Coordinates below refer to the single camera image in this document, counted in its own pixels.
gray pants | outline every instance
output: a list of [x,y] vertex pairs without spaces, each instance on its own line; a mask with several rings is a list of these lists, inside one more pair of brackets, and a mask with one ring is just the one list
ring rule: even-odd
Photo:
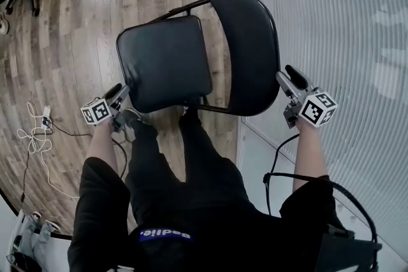
[[41,228],[40,235],[38,236],[38,239],[36,240],[36,243],[33,247],[32,237],[35,229],[37,228],[37,222],[35,222],[30,215],[27,215],[26,218],[28,219],[28,221],[22,232],[18,251],[36,260],[37,263],[41,266],[41,269],[45,272],[45,250],[47,248],[47,243],[50,239],[51,233],[55,231],[55,229],[48,222],[45,222],[45,224]]

wooden floor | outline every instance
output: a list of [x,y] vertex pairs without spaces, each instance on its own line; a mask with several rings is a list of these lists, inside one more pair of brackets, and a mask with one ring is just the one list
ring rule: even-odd
[[[123,28],[146,23],[168,10],[195,0],[38,0],[41,13],[32,17],[29,0],[16,0],[8,17],[10,33],[0,36],[0,188],[17,209],[20,207],[28,140],[16,130],[34,127],[27,112],[30,101],[37,114],[52,108],[55,123],[70,132],[93,132],[80,107],[123,81],[115,40]],[[230,62],[228,46],[215,11],[206,6],[194,12],[205,31],[214,91],[210,104],[228,103]],[[237,147],[237,119],[203,112],[202,120],[218,151],[233,161]],[[177,128],[177,108],[151,115],[160,130],[159,144],[175,174],[185,180],[184,149]],[[123,135],[115,135],[123,141]],[[74,138],[55,131],[54,147],[44,154],[53,184],[77,195],[90,138]],[[124,144],[130,156],[130,145]],[[117,150],[119,169],[124,158]],[[70,199],[47,183],[39,154],[30,157],[23,209],[39,210],[45,218],[71,234],[77,199]]]

t-shirt sleeve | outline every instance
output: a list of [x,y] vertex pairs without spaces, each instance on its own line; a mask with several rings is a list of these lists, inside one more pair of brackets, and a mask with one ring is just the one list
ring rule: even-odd
[[85,160],[79,193],[70,271],[108,271],[118,265],[128,238],[129,191],[105,161],[91,157]]
[[308,182],[283,203],[280,215],[296,225],[326,225],[345,230],[336,213],[333,187],[323,182]]

power strip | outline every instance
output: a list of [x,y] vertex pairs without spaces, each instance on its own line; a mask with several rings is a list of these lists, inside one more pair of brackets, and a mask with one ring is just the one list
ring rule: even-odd
[[[51,117],[50,115],[51,115],[51,107],[50,106],[45,106],[43,116]],[[47,130],[49,130],[49,128],[45,124],[45,122],[47,122],[47,121],[45,120],[45,117],[43,117],[43,120],[41,122],[41,128],[44,129],[44,131],[47,131]]]

black pants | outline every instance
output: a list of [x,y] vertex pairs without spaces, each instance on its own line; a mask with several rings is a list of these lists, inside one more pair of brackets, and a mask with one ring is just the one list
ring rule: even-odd
[[186,182],[180,182],[159,152],[157,131],[141,125],[135,131],[126,186],[138,224],[172,211],[213,207],[249,200],[237,167],[215,150],[196,111],[179,121],[184,142]]

